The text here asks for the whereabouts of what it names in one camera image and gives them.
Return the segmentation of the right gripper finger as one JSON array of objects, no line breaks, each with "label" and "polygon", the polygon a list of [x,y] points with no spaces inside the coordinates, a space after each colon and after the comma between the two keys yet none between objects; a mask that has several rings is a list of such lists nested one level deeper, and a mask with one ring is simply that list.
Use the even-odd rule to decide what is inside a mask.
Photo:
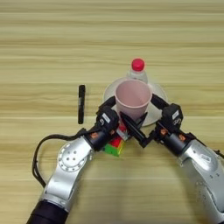
[{"label": "right gripper finger", "polygon": [[153,140],[153,133],[150,133],[149,136],[146,136],[140,130],[147,116],[147,113],[141,115],[136,121],[134,121],[131,117],[124,114],[123,112],[120,113],[120,116],[122,118],[124,126],[126,127],[126,130],[128,131],[128,134],[131,137],[134,137],[143,148],[145,148]]},{"label": "right gripper finger", "polygon": [[157,96],[156,94],[153,94],[151,97],[150,102],[157,108],[160,110],[163,110],[165,107],[169,106],[169,103],[166,102],[165,100],[163,100],[162,98],[160,98],[159,96]]}]

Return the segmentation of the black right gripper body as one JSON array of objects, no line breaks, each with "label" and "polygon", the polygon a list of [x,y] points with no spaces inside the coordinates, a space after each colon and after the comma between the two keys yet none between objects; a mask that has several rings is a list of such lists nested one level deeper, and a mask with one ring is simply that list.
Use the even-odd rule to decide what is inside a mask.
[{"label": "black right gripper body", "polygon": [[185,133],[180,129],[182,121],[166,122],[159,120],[155,129],[149,135],[149,142],[152,140],[163,144],[173,155],[181,155],[186,146],[196,138],[192,133]]}]

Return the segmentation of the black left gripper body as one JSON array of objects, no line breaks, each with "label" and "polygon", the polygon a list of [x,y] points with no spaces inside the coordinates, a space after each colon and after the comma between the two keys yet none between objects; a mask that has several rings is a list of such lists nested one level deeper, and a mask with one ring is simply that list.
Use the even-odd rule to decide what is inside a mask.
[{"label": "black left gripper body", "polygon": [[87,140],[95,151],[117,151],[122,148],[122,144],[129,138],[125,126],[119,125],[117,129],[100,129],[87,135]]}]

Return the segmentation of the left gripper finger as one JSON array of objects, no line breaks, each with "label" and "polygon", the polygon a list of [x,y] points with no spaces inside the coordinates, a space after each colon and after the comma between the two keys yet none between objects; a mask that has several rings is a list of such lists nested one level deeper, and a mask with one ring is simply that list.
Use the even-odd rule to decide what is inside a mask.
[{"label": "left gripper finger", "polygon": [[101,113],[104,111],[111,111],[115,105],[116,105],[116,98],[114,96],[111,96],[98,108],[97,113]]},{"label": "left gripper finger", "polygon": [[136,120],[134,120],[133,118],[130,118],[129,119],[129,130],[131,130],[131,131],[140,130],[144,124],[144,120],[147,115],[148,115],[148,113],[145,112],[143,115],[138,117]]}]

